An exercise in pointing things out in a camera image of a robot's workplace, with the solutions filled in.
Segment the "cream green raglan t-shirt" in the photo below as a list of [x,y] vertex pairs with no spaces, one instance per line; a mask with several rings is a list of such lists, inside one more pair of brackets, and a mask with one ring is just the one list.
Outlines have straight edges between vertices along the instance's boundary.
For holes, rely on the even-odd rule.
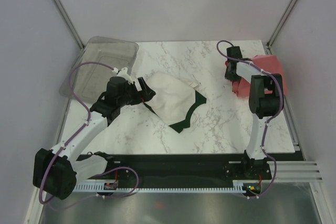
[[197,84],[167,73],[154,73],[146,84],[155,95],[144,105],[177,133],[191,126],[191,116],[199,106],[207,102],[195,90]]

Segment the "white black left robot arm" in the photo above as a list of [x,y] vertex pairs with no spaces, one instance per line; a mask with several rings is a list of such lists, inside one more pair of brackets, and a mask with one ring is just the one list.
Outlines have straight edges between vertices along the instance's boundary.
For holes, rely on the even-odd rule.
[[138,78],[141,89],[124,77],[112,77],[106,90],[91,106],[87,120],[69,139],[59,142],[50,150],[40,149],[34,160],[33,185],[56,197],[66,199],[75,186],[93,176],[111,178],[115,165],[107,154],[98,152],[79,161],[78,157],[89,143],[103,132],[126,105],[150,101],[155,95],[144,81]]

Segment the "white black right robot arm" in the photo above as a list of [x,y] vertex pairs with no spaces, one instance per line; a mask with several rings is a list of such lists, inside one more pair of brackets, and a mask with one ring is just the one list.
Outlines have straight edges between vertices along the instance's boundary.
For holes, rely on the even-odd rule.
[[253,126],[245,150],[248,161],[241,164],[240,172],[251,179],[259,173],[256,162],[262,162],[267,157],[265,143],[270,122],[284,107],[282,75],[270,73],[243,58],[238,46],[228,47],[226,53],[225,79],[232,84],[242,80],[249,83],[248,105],[253,114]]

